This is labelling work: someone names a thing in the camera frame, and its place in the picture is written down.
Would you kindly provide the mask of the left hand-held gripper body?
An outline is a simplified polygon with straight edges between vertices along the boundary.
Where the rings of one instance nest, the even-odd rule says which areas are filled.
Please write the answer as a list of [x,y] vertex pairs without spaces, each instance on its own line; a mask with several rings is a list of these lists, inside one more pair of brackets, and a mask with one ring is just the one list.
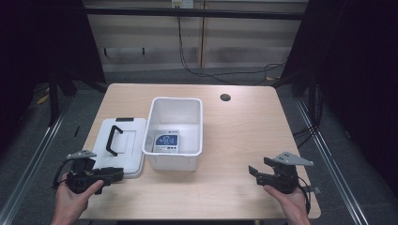
[[71,160],[72,164],[66,184],[72,192],[83,193],[100,180],[100,169],[94,168],[95,156],[96,154],[89,150],[81,150],[67,156],[67,160]]

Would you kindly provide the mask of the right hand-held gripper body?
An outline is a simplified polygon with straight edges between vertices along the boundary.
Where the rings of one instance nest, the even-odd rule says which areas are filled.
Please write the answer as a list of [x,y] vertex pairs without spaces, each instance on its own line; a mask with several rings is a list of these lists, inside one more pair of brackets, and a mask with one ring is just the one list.
[[314,163],[305,158],[296,156],[290,152],[283,152],[272,158],[277,162],[275,168],[271,168],[274,174],[263,173],[263,177],[256,178],[259,186],[271,186],[283,194],[291,194],[299,186],[297,166],[313,166]]

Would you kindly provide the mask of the white lid with black handle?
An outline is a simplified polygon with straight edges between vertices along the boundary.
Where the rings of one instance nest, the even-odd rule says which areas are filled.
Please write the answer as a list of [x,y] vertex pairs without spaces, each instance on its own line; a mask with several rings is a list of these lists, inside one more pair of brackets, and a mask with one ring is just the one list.
[[123,168],[125,179],[138,177],[143,169],[145,127],[144,118],[105,119],[93,147],[94,168]]

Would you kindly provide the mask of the person's left hand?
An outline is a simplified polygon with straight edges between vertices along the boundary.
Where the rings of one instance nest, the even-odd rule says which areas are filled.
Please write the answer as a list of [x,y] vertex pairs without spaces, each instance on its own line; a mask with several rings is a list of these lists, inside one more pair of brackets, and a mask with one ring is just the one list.
[[78,220],[83,211],[87,208],[91,196],[103,186],[99,180],[91,185],[85,192],[76,194],[65,184],[67,175],[62,175],[62,182],[55,193],[54,216],[55,218],[70,218]]

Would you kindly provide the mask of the person's right hand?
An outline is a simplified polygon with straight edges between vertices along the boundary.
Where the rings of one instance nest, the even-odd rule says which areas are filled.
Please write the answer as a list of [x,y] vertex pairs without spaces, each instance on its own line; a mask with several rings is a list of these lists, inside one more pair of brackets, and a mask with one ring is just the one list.
[[271,186],[264,186],[264,190],[278,201],[286,219],[308,217],[305,197],[299,188],[296,188],[291,194],[283,194]]

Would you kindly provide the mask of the blue and white packet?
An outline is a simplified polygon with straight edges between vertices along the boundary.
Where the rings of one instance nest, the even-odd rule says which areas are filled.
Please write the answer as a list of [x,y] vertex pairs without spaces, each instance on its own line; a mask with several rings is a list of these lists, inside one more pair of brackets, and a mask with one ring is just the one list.
[[153,152],[176,154],[179,149],[178,130],[157,130],[155,133]]

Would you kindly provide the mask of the white plastic storage box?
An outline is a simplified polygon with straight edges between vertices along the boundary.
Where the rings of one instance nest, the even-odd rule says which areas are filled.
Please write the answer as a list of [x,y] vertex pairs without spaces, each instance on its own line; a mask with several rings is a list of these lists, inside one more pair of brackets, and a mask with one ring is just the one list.
[[[176,154],[154,153],[157,130],[178,130]],[[193,172],[203,149],[203,104],[199,98],[156,97],[145,129],[143,153],[153,170]]]

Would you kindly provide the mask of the black metal stand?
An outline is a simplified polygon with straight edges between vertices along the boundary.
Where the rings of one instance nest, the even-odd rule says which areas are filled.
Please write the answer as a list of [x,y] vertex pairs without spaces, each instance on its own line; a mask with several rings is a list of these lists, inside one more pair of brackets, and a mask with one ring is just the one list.
[[59,116],[59,104],[58,104],[58,85],[56,75],[51,72],[49,77],[49,97],[51,105],[51,118],[49,126],[51,127]]

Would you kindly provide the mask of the yellow floor marker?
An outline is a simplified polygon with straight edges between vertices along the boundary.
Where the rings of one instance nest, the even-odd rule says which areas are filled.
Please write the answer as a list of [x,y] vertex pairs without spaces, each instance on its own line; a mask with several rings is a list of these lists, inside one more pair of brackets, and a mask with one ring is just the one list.
[[37,105],[40,105],[40,104],[42,104],[42,103],[44,103],[46,100],[47,100],[47,98],[49,97],[49,95],[50,95],[50,90],[49,89],[47,89],[44,93],[43,93],[43,95],[38,99],[38,101],[37,101]]

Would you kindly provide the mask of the dark curtain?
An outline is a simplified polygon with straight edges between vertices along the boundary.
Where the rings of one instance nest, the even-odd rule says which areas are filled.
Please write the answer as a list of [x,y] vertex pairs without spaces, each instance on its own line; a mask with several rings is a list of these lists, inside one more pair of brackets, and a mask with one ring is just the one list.
[[398,0],[308,0],[283,76],[319,84],[398,198]]
[[0,156],[39,83],[72,96],[75,81],[104,83],[83,0],[0,0]]

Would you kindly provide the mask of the black horizontal bar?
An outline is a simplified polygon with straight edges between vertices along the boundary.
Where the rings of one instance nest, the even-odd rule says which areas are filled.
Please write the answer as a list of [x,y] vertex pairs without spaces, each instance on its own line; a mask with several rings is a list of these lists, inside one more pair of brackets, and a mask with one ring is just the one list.
[[136,8],[136,7],[85,7],[86,14],[96,15],[129,15],[129,16],[172,16],[201,18],[237,18],[261,20],[301,21],[305,13],[236,11],[216,9],[172,9],[172,8]]

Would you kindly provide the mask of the metal floor rail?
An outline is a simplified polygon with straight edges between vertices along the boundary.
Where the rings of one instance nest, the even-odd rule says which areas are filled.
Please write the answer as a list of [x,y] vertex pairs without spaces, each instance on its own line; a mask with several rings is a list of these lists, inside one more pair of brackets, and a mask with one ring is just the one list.
[[18,181],[17,186],[11,192],[3,209],[0,211],[0,225],[11,225],[28,189],[31,186],[34,177],[38,172],[38,167],[45,158],[48,149],[54,140],[54,137],[63,123],[65,114],[69,110],[72,101],[73,99],[69,97],[60,114],[55,118],[53,124],[47,128],[45,135],[40,141],[35,154],[27,164],[27,167],[24,170],[22,177]]
[[304,119],[304,122],[307,128],[310,130],[311,136],[314,140],[314,143],[321,155],[324,159],[324,162],[329,170],[330,176],[333,180],[333,183],[337,187],[344,204],[352,217],[354,223],[356,225],[370,225],[367,217],[362,210],[360,203],[355,197],[353,191],[347,184],[337,162],[335,161],[332,153],[329,150],[328,145],[326,144],[321,132],[314,126],[313,122],[310,119],[309,110],[306,106],[305,102],[302,99],[297,100],[298,109],[301,113],[301,116]]

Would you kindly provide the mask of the white wall socket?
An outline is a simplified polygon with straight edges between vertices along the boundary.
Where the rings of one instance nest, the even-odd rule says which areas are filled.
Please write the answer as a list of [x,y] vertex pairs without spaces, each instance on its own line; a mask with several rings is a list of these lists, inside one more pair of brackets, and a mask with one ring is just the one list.
[[193,2],[193,0],[172,0],[171,7],[172,8],[194,9],[194,2]]

